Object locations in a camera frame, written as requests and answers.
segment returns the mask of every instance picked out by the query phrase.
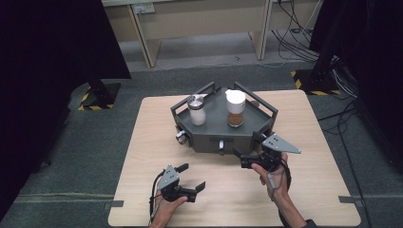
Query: cup with brown liquid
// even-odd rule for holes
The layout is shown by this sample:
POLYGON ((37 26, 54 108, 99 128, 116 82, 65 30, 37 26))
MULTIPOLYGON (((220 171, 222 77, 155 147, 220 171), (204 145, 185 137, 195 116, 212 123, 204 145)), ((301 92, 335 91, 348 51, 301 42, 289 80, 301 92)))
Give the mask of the cup with brown liquid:
POLYGON ((243 124, 243 110, 245 109, 245 93, 239 90, 228 89, 225 91, 227 100, 228 117, 230 126, 238 127, 243 124))

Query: gray carpet floor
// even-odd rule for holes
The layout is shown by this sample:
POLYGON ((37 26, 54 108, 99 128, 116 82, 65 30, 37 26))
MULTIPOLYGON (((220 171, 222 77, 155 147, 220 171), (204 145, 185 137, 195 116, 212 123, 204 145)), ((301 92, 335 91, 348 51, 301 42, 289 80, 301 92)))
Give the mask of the gray carpet floor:
MULTIPOLYGON (((190 94, 209 82, 231 86, 240 82, 251 90, 295 89, 290 72, 313 64, 296 62, 271 68, 260 65, 191 67, 132 72, 120 82, 110 110, 79 111, 87 85, 71 94, 71 112, 52 149, 51 166, 29 177, 0 227, 109 227, 107 217, 125 160, 141 101, 150 96, 190 94)), ((353 100, 344 93, 309 96, 318 119, 341 112, 353 100)), ((351 111, 340 128, 362 190, 373 227, 401 227, 403 177, 389 164, 358 113, 351 111)), ((320 121, 346 185, 357 201, 362 222, 369 227, 352 166, 336 133, 338 117, 320 121)))

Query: human hand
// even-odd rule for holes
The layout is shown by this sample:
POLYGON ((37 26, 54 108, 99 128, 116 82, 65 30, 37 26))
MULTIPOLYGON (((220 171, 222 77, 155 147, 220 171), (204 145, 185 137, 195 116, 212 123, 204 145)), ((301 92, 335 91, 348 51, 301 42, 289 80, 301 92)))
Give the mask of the human hand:
POLYGON ((154 198, 154 219, 149 225, 150 228, 163 228, 171 220, 176 209, 187 201, 187 197, 180 197, 175 201, 167 201, 163 199, 161 191, 154 198))
MULTIPOLYGON (((286 165, 288 155, 282 152, 281 159, 281 162, 286 165)), ((288 196, 287 175, 283 165, 279 165, 276 171, 270 172, 270 175, 267 170, 256 163, 253 163, 251 167, 260 175, 261 184, 267 186, 267 194, 272 201, 288 196)))
POLYGON ((258 164, 253 163, 251 166, 260 175, 261 184, 266 185, 267 194, 269 195, 270 199, 276 204, 280 214, 284 217, 286 221, 287 225, 285 226, 304 227, 306 225, 306 221, 299 213, 298 209, 293 204, 290 196, 288 195, 288 180, 285 170, 285 167, 287 167, 288 155, 282 152, 281 159, 284 165, 280 165, 276 171, 270 172, 270 175, 267 170, 265 170, 258 164))

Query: power outlet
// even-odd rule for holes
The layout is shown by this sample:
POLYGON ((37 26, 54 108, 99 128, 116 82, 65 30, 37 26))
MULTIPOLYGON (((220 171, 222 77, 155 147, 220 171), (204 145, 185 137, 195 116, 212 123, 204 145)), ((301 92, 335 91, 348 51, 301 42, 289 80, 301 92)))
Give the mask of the power outlet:
POLYGON ((131 5, 131 7, 133 8, 133 11, 135 11, 137 14, 155 12, 153 3, 138 3, 131 5))

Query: black curtain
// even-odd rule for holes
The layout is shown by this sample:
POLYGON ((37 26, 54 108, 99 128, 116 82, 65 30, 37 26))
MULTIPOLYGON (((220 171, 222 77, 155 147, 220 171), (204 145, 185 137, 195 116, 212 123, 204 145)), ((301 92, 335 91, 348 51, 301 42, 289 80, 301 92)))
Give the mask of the black curtain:
POLYGON ((130 75, 100 0, 0 1, 0 63, 1 220, 57 139, 72 90, 130 75))

